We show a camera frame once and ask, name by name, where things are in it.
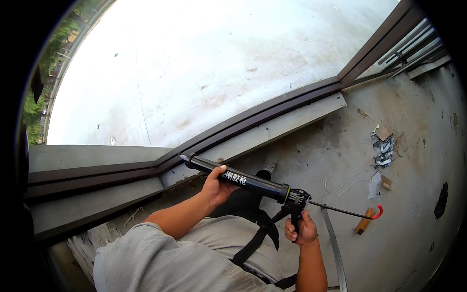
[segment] black stain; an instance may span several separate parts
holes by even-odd
[[[439,194],[439,199],[438,202],[436,203],[435,206],[435,217],[436,219],[441,218],[443,216],[444,211],[446,209],[446,203],[447,203],[447,182],[443,184],[443,188],[441,189],[441,193]]]

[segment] cardboard scrap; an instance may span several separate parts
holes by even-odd
[[[396,140],[396,145],[397,145],[397,154],[403,157],[404,152],[409,149],[409,146],[407,145],[407,141],[405,140],[404,133],[402,133],[402,135],[400,135],[399,138]]]
[[[376,130],[376,134],[381,139],[381,141],[386,140],[393,133],[392,126],[384,123],[378,130]]]
[[[365,113],[365,111],[361,110],[361,109],[357,109],[357,112],[361,115],[364,115],[364,116],[367,116],[367,113]]]
[[[381,175],[381,184],[388,190],[391,190],[392,180],[384,175]]]
[[[397,153],[399,151],[399,146],[401,145],[401,141],[402,139],[399,139],[402,135],[404,135],[405,132],[402,132],[402,134],[400,134],[399,136],[397,136],[397,138],[395,139],[394,141],[394,148],[393,148],[393,154],[392,154],[392,160],[396,160],[399,156],[399,154]]]

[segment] wooden block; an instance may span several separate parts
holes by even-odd
[[[367,217],[373,217],[375,215],[376,211],[372,208],[368,208],[368,210],[365,212],[365,216]],[[365,231],[365,229],[367,229],[370,222],[370,219],[362,218],[362,220],[360,220],[360,222],[358,223],[357,227],[355,227],[354,232],[358,235],[361,235]]]

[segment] white shoe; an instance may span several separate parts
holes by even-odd
[[[266,161],[264,162],[264,170],[267,170],[271,173],[274,172],[274,168],[276,167],[277,164],[277,154],[275,152],[270,153],[266,157]]]

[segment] dirty floor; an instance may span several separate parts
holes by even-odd
[[[464,212],[466,97],[455,70],[449,66],[414,81],[405,73],[391,79],[378,78],[348,88],[343,95],[347,107],[231,165],[254,174],[265,157],[275,152],[279,161],[272,180],[306,190],[316,202],[361,214],[381,203],[383,216],[371,222],[362,235],[353,231],[359,218],[329,211],[348,289],[418,291],[444,258]],[[368,116],[357,113],[357,108]],[[454,113],[458,125],[454,124]],[[380,169],[393,181],[392,190],[379,186],[381,195],[368,199],[369,179],[376,173],[369,166],[376,155],[370,134],[382,122],[393,126],[395,136],[404,133],[409,148],[403,157]],[[449,185],[446,210],[436,219],[433,211],[445,182]],[[165,191],[162,198],[139,210],[134,220],[128,221],[135,210],[101,225],[99,228],[114,234],[99,239],[97,245],[125,234],[151,212],[194,195],[202,183],[203,178],[197,178]],[[280,205],[263,198],[261,208],[273,216]],[[316,206],[310,205],[309,209],[317,224],[328,285],[337,286],[323,215]],[[299,250],[283,236],[283,225],[284,220],[277,223],[281,235],[279,253],[283,271],[289,276],[297,272]],[[94,228],[75,240],[95,238],[96,232]]]

